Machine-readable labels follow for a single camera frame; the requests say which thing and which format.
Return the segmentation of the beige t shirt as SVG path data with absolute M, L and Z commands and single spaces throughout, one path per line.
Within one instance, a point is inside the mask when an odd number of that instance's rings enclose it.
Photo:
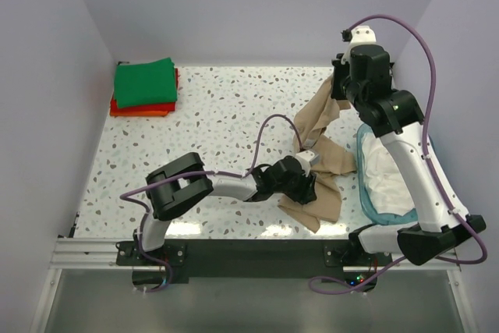
M 282 211 L 311 232 L 317 232 L 322 221 L 338 221 L 342 195 L 335 180 L 356 171 L 353 153 L 325 135 L 327 127 L 340 118 L 340 112 L 350 108 L 347 100 L 331 97 L 333 80 L 334 75 L 330 75 L 294 118 L 305 149 L 319 155 L 319 161 L 311 168 L 316 175 L 314 190 L 317 198 L 308 204 L 299 204 L 282 196 L 278 202 Z

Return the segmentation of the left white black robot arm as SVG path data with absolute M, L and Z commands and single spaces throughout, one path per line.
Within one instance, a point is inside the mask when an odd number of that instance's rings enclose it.
M 176 218 L 183 216 L 205 197 L 229 197 L 242 202 L 261 202 L 276 193 L 298 204 L 317 199 L 316 176 L 312 167 L 320 160 L 312 150 L 287 156 L 272 165 L 258 165 L 240 177 L 229 172 L 209 172 L 200 156 L 191 152 L 156 169 L 146 177 L 146 191 L 152 212 L 140 225 L 134 255 L 143 264 L 161 257 L 165 234 Z

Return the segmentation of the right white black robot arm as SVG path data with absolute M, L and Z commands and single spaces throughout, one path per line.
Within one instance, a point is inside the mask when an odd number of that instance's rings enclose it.
M 413 200 L 417 220 L 405 225 L 368 225 L 350 235 L 347 254 L 364 265 L 375 253 L 396 252 L 414 265 L 441 259 L 487 227 L 455 195 L 423 133 L 416 98 L 393 88 L 390 55 L 377 44 L 361 44 L 333 60 L 331 98 L 349 101 L 395 161 Z

